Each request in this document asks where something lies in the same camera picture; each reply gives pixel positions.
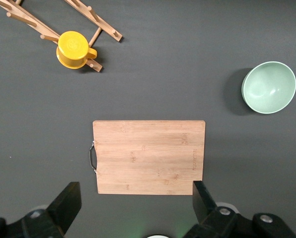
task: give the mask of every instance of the wooden mug rack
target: wooden mug rack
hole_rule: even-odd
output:
[[[97,37],[101,33],[101,31],[105,31],[108,35],[113,37],[116,41],[120,41],[122,39],[122,34],[116,31],[113,27],[111,27],[107,22],[105,22],[101,17],[99,17],[92,7],[86,6],[80,0],[64,0],[69,5],[74,7],[77,11],[83,14],[86,18],[88,18],[91,22],[98,26],[95,34],[88,42],[88,45],[91,47],[96,41]],[[20,6],[22,0],[0,0],[0,6],[7,11],[7,17],[11,17],[13,19],[22,21],[32,27],[34,30],[41,34],[41,39],[53,41],[55,44],[58,43],[58,39],[60,35],[52,30],[50,27],[45,25],[42,21],[37,19],[31,13],[26,11],[23,7]],[[95,71],[100,72],[103,68],[98,62],[93,59],[88,59],[86,64],[93,68]]]

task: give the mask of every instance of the screw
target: screw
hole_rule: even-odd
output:
[[[31,219],[35,219],[37,217],[39,217],[41,215],[41,213],[39,211],[34,211],[32,212],[32,214],[30,215]]]
[[[221,208],[220,213],[225,216],[228,216],[229,214],[231,214],[231,212],[229,210],[227,210],[226,208]]]
[[[273,222],[273,219],[270,216],[267,216],[267,215],[260,216],[260,219],[263,222],[266,222],[266,223],[272,223]]]

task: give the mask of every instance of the green bowl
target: green bowl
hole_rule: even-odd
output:
[[[296,91],[293,71],[280,62],[265,62],[253,68],[244,78],[242,96],[258,113],[271,114],[286,107]]]

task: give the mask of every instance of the yellow cup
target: yellow cup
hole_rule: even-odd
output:
[[[59,37],[57,57],[65,67],[77,69],[83,67],[87,59],[96,58],[97,51],[88,46],[81,33],[67,31]]]

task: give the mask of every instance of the wooden cutting board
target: wooden cutting board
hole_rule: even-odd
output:
[[[96,120],[98,193],[192,195],[202,180],[202,120]]]

